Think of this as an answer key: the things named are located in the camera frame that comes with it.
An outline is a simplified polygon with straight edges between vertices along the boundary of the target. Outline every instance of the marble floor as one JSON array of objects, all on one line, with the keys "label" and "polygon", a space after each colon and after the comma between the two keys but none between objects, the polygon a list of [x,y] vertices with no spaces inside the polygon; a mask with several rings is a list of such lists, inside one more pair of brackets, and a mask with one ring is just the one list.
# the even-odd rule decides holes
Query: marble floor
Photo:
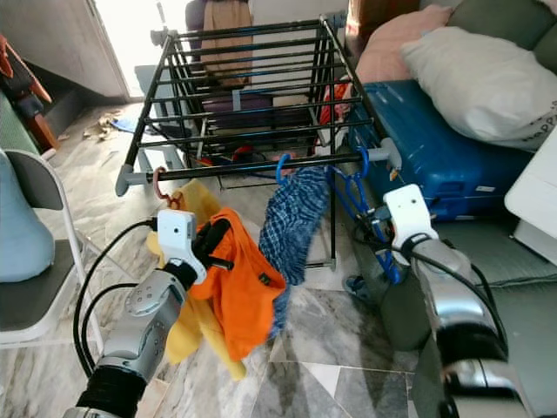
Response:
[{"label": "marble floor", "polygon": [[[87,111],[68,131],[61,150],[50,160],[64,183],[77,229],[104,247],[124,227],[157,212],[164,205],[150,187],[134,186],[116,197],[114,182],[131,135],[119,132],[99,142],[83,139],[83,130],[107,109]],[[221,191],[216,179],[204,179],[223,206],[242,217],[254,238],[265,219],[266,201],[276,186]],[[226,179],[232,185],[242,179]],[[166,183],[167,191],[179,183]],[[56,213],[41,218],[57,237],[62,220]],[[140,279],[155,259],[136,230],[117,246],[112,257]],[[326,256],[326,221],[314,239],[310,260]],[[408,398],[416,357],[395,353],[378,312],[342,291],[341,280],[359,272],[346,229],[337,224],[338,264],[307,272],[305,283],[292,291],[285,331],[255,349],[245,360],[247,377],[235,382],[206,344],[179,365],[164,363],[146,390],[138,416],[177,418],[225,417],[415,417]],[[124,281],[103,266],[91,282],[96,293]],[[99,305],[104,331],[111,328],[123,305],[124,292]],[[85,386],[71,344],[74,300],[56,329],[33,347],[0,350],[0,416],[60,418]]]}]

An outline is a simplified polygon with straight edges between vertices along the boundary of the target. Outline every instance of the white pillow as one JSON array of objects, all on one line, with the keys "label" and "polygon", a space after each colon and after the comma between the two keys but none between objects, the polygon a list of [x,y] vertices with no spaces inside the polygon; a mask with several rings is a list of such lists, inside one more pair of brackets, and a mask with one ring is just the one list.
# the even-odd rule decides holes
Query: white pillow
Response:
[{"label": "white pillow", "polygon": [[402,56],[452,128],[469,138],[536,150],[557,125],[557,77],[504,39],[440,28]]}]

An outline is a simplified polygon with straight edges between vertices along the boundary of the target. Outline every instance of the blue suitcase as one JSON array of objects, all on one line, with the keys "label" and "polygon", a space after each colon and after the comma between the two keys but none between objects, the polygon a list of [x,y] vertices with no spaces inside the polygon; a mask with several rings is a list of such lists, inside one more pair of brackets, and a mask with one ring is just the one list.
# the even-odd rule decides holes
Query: blue suitcase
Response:
[{"label": "blue suitcase", "polygon": [[[387,162],[374,163],[367,180],[378,197],[403,185],[419,185],[437,220],[493,215],[504,210],[505,194],[533,156],[484,144],[454,131],[414,80],[366,84],[379,119],[402,157],[393,181]],[[349,120],[362,120],[360,104]],[[380,141],[371,125],[354,126],[353,150]]]}]

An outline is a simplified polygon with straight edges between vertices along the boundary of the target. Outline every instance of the checkered towel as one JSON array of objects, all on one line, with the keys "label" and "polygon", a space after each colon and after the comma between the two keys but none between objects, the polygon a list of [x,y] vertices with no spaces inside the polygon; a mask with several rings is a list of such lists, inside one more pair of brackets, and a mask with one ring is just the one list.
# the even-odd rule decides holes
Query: checkered towel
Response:
[{"label": "checkered towel", "polygon": [[290,285],[304,281],[305,263],[313,234],[329,204],[329,185],[323,167],[295,172],[269,200],[259,250],[286,280],[286,290],[274,302],[271,337],[286,323]]}]

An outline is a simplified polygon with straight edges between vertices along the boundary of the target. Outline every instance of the blue hanger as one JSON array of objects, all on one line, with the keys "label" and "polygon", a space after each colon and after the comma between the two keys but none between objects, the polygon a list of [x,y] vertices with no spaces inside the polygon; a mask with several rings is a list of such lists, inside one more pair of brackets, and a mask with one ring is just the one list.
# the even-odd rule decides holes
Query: blue hanger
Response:
[{"label": "blue hanger", "polygon": [[286,181],[288,181],[286,180],[286,177],[281,176],[280,172],[282,171],[282,166],[290,158],[291,158],[290,154],[284,154],[282,157],[280,157],[280,160],[278,161],[277,171],[275,172],[275,179],[277,180],[277,184],[279,185],[285,185]]},{"label": "blue hanger", "polygon": [[[339,196],[340,203],[345,208],[346,212],[354,220],[357,220],[357,215],[366,216],[371,211],[371,208],[367,204],[366,194],[364,192],[364,186],[362,185],[362,178],[364,178],[367,173],[369,173],[369,156],[367,154],[367,149],[363,146],[358,147],[358,151],[362,154],[362,168],[360,171],[354,173],[353,175],[346,175],[339,168],[329,165],[326,167],[327,180],[329,185]],[[345,182],[345,190],[342,193],[335,182],[335,174],[341,177]],[[352,184],[356,185],[358,190],[358,196],[354,196],[352,193]],[[381,232],[378,224],[373,224],[373,231],[375,235],[384,243],[388,243],[387,238]],[[399,269],[394,264],[393,253],[390,251],[385,251],[384,256],[381,254],[375,254],[379,264],[385,271],[386,276],[393,284],[400,283],[400,273]]]}]

